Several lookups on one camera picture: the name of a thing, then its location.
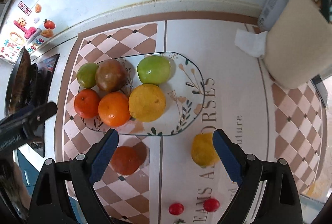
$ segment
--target red tomato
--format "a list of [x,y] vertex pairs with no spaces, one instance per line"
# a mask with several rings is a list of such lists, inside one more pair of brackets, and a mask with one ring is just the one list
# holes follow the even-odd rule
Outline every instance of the red tomato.
[[184,210],[184,206],[180,203],[174,203],[168,208],[168,212],[175,216],[181,215]]
[[55,28],[55,23],[53,21],[51,21],[51,20],[45,19],[45,21],[44,21],[44,27],[46,29],[52,29],[53,30]]
[[207,212],[215,212],[216,210],[218,210],[219,206],[220,206],[219,201],[214,198],[207,199],[203,203],[203,208]]

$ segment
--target green apple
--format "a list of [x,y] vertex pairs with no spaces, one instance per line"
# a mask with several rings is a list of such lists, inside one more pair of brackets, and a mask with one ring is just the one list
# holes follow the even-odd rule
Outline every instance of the green apple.
[[96,85],[96,71],[99,65],[96,63],[86,63],[82,65],[76,75],[78,83],[84,88],[92,88]]
[[169,61],[157,55],[144,58],[137,65],[137,73],[141,83],[159,85],[167,82],[171,72]]

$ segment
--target paper towel roll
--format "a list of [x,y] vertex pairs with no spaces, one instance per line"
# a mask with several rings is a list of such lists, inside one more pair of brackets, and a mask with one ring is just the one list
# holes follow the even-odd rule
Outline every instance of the paper towel roll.
[[285,88],[307,82],[332,63],[332,27],[311,0],[290,0],[268,32],[265,65]]

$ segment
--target red chinese character stamp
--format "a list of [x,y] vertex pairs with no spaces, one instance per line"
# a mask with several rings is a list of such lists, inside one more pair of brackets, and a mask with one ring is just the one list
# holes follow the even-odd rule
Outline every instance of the red chinese character stamp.
[[28,8],[24,2],[20,1],[18,7],[28,16],[31,14],[31,9]]

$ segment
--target yellow lemon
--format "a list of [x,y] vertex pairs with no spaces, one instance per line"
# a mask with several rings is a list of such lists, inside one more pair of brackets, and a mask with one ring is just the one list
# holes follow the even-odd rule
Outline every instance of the yellow lemon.
[[220,160],[212,143],[212,133],[195,136],[191,147],[191,157],[197,165],[202,167],[213,166]]
[[152,122],[164,113],[166,99],[162,90],[153,84],[137,86],[129,97],[130,115],[141,122]]

